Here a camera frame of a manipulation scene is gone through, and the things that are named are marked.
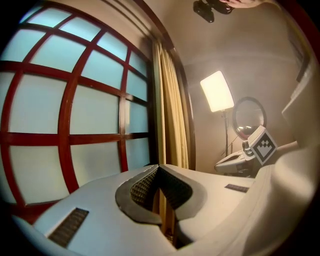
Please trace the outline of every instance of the beige curtain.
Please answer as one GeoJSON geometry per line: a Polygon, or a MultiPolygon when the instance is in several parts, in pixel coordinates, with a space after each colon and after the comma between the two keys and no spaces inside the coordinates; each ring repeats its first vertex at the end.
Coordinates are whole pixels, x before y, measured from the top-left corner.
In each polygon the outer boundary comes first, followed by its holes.
{"type": "MultiPolygon", "coordinates": [[[[183,107],[175,65],[161,43],[153,44],[155,79],[156,133],[159,164],[189,168],[183,107]]],[[[174,231],[173,211],[162,192],[159,195],[162,232],[174,231]]]]}

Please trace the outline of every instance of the wooden frame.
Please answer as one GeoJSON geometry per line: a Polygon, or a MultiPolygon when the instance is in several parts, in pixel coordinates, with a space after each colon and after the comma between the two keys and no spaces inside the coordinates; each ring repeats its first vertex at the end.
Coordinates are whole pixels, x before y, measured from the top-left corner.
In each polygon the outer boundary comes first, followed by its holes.
{"type": "Polygon", "coordinates": [[[4,100],[3,110],[1,115],[1,129],[0,129],[0,150],[3,161],[4,172],[11,189],[11,192],[16,200],[16,204],[11,204],[11,212],[18,215],[31,223],[36,220],[36,218],[45,211],[48,207],[52,206],[54,202],[44,202],[35,204],[26,204],[22,194],[17,185],[10,156],[10,146],[58,146],[59,159],[63,178],[66,187],[71,194],[79,188],[77,178],[75,175],[72,155],[71,155],[71,145],[85,145],[85,144],[96,144],[96,143],[107,143],[107,142],[117,142],[119,150],[119,159],[121,165],[121,171],[125,172],[128,170],[128,161],[126,153],[126,140],[149,138],[149,148],[150,148],[150,161],[154,163],[156,161],[155,155],[152,153],[152,148],[154,148],[155,142],[155,128],[153,125],[154,116],[150,111],[152,107],[152,81],[151,81],[151,61],[145,57],[139,49],[137,49],[131,42],[129,42],[125,37],[119,34],[117,31],[99,21],[98,19],[82,12],[73,7],[56,3],[56,2],[44,2],[43,7],[33,13],[28,17],[22,24],[20,24],[18,29],[34,30],[45,32],[45,35],[33,46],[22,62],[17,61],[0,61],[0,70],[15,72],[15,75],[9,86],[7,95],[4,100]],[[71,13],[69,17],[61,21],[55,27],[48,27],[39,24],[27,23],[28,20],[37,14],[43,12],[48,8],[55,8],[58,10],[66,11],[71,13]],[[74,34],[59,30],[61,26],[69,22],[75,17],[80,17],[86,21],[98,26],[100,32],[94,37],[92,41],[87,41],[81,37],[74,34]],[[114,37],[122,41],[127,46],[127,56],[125,61],[113,55],[111,52],[101,48],[97,45],[99,39],[106,33],[112,34],[114,37]],[[30,61],[40,49],[40,47],[45,43],[45,41],[52,35],[57,35],[73,42],[82,44],[86,46],[82,55],[75,64],[72,72],[66,72],[63,70],[32,64],[30,61]],[[112,60],[120,63],[123,66],[123,75],[121,81],[121,88],[116,89],[107,84],[92,80],[90,78],[81,76],[83,68],[91,54],[92,51],[98,51],[112,60]],[[134,52],[141,59],[143,59],[148,67],[148,77],[145,77],[134,67],[130,66],[129,60],[131,53],[134,52]],[[133,72],[135,75],[145,80],[148,84],[148,101],[144,101],[137,98],[131,94],[126,93],[127,88],[127,77],[128,71],[133,72]],[[58,118],[58,129],[57,134],[40,134],[40,133],[18,133],[9,132],[9,121],[12,103],[14,100],[15,92],[24,74],[33,74],[37,76],[44,76],[48,78],[53,78],[57,80],[66,81],[66,87],[62,96],[59,118],[58,118]],[[116,95],[119,97],[119,130],[118,134],[70,134],[70,118],[72,110],[72,102],[76,92],[77,85],[98,90],[111,95],[116,95]],[[125,130],[125,103],[126,100],[135,102],[137,104],[143,105],[148,109],[148,120],[149,129],[148,132],[140,133],[130,133],[126,134],[125,130]]]}

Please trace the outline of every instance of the mirror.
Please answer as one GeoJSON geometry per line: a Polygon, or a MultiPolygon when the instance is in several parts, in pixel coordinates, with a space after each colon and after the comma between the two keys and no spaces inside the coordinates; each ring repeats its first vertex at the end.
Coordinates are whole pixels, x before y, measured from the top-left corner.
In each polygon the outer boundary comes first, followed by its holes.
{"type": "Polygon", "coordinates": [[[233,109],[233,129],[237,135],[247,140],[259,127],[267,127],[267,115],[261,103],[253,97],[241,98],[233,109]]]}

